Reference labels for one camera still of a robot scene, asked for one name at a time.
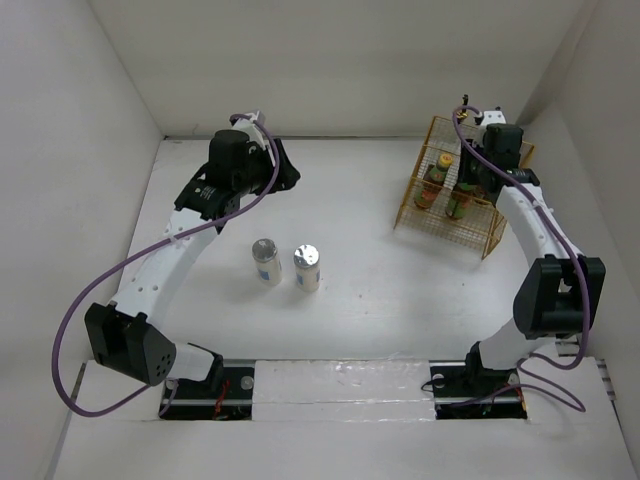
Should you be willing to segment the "yellow cap sauce bottle front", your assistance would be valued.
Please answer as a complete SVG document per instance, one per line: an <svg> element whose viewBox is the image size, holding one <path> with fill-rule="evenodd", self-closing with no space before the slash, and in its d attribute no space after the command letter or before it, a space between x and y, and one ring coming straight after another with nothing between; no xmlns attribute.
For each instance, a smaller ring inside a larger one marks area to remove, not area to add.
<svg viewBox="0 0 640 480"><path fill-rule="evenodd" d="M474 190L475 186L467 183L459 182L455 185L445 208L445 214L448 218L460 220L466 216Z"/></svg>

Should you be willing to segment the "yellow cap sauce bottle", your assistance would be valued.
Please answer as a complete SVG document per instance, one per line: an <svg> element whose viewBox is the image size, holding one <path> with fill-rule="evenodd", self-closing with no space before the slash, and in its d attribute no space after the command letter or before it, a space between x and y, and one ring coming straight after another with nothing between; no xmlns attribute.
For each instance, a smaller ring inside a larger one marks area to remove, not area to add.
<svg viewBox="0 0 640 480"><path fill-rule="evenodd" d="M460 220L466 216L474 190L475 186L467 183L459 182L455 185L445 208L445 214L448 218Z"/></svg>
<svg viewBox="0 0 640 480"><path fill-rule="evenodd" d="M449 153L442 153L434 164L430 164L423 176L421 189L414 195L414 204L419 209L429 209L444 186L448 171L454 162Z"/></svg>

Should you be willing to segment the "dark sauce glass bottle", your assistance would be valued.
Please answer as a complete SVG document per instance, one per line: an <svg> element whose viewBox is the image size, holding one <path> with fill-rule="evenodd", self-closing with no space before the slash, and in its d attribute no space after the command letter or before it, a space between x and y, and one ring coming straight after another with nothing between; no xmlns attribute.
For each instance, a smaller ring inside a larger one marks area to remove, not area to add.
<svg viewBox="0 0 640 480"><path fill-rule="evenodd" d="M462 106L456 113L456 122L458 124L463 123L468 118L468 105L469 105L469 95L464 94L462 96Z"/></svg>

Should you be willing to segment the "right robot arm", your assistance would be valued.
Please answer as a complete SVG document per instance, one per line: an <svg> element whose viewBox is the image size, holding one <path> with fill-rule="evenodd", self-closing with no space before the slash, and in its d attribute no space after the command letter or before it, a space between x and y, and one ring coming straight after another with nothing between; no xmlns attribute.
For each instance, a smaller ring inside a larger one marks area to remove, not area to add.
<svg viewBox="0 0 640 480"><path fill-rule="evenodd" d="M473 402L507 391L508 377L556 338L580 336L578 353L569 364L551 358L546 363L564 371L576 368L586 353L606 275L603 261L584 255L562 231L537 175L520 168L522 137L516 125L491 123L483 126L480 142L460 140L460 180L482 188L511 225L529 265L511 319L475 343L465 358L458 381Z"/></svg>

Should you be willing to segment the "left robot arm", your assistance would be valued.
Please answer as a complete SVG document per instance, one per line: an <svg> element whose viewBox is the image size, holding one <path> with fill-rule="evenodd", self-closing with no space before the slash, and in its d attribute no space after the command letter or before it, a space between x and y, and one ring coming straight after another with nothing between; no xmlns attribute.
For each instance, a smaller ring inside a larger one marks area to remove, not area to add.
<svg viewBox="0 0 640 480"><path fill-rule="evenodd" d="M300 178L280 139L279 162L257 137L237 128L220 130L209 143L208 160L174 202L165 245L145 256L131 281L106 305L92 304L85 325L95 361L156 386L186 380L201 396L222 387L223 358L193 343L178 344L163 333L169 305L198 256L222 232L246 195L292 189Z"/></svg>

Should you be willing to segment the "silver lid shaker left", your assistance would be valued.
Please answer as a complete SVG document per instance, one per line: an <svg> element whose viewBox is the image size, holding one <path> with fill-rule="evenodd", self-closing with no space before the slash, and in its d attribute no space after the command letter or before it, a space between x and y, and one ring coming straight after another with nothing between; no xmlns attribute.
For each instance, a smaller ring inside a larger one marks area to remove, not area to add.
<svg viewBox="0 0 640 480"><path fill-rule="evenodd" d="M256 240L251 249L258 276L269 286L276 286L282 280L282 266L275 242L269 238Z"/></svg>

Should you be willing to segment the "silver lid shaker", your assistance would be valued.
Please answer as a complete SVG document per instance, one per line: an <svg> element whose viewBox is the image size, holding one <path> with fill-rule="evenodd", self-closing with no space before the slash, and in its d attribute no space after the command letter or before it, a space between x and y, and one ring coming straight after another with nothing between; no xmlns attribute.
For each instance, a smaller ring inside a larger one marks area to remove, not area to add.
<svg viewBox="0 0 640 480"><path fill-rule="evenodd" d="M275 242L269 238L256 240L251 249L258 276L269 286L276 286L282 280L282 266Z"/></svg>
<svg viewBox="0 0 640 480"><path fill-rule="evenodd" d="M300 245L293 253L297 286L305 292L314 292L320 286L320 253L310 244Z"/></svg>

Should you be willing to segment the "silver lid shaker right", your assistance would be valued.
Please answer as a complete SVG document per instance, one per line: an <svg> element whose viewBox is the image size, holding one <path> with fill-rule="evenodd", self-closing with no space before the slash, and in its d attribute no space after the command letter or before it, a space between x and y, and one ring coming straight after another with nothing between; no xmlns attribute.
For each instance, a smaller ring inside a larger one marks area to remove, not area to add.
<svg viewBox="0 0 640 480"><path fill-rule="evenodd" d="M300 245L293 253L297 286L305 292L314 292L320 286L320 253L310 244Z"/></svg>

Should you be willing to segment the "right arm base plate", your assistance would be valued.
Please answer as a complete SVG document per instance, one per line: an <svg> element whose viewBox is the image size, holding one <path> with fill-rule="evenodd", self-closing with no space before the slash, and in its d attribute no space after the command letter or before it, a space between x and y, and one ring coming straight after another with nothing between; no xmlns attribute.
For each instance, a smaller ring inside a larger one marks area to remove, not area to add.
<svg viewBox="0 0 640 480"><path fill-rule="evenodd" d="M519 383L515 369L471 379L464 361L430 361L430 379L421 387L430 393L437 420L526 420L520 389L496 391Z"/></svg>

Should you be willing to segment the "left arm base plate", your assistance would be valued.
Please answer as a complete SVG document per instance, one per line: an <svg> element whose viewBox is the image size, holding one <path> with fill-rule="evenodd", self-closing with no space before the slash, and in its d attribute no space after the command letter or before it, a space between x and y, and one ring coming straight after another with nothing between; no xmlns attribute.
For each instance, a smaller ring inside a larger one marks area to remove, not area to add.
<svg viewBox="0 0 640 480"><path fill-rule="evenodd" d="M252 418L255 364L231 363L224 367L213 392L205 385L180 380L164 387L159 406L163 420L245 421Z"/></svg>

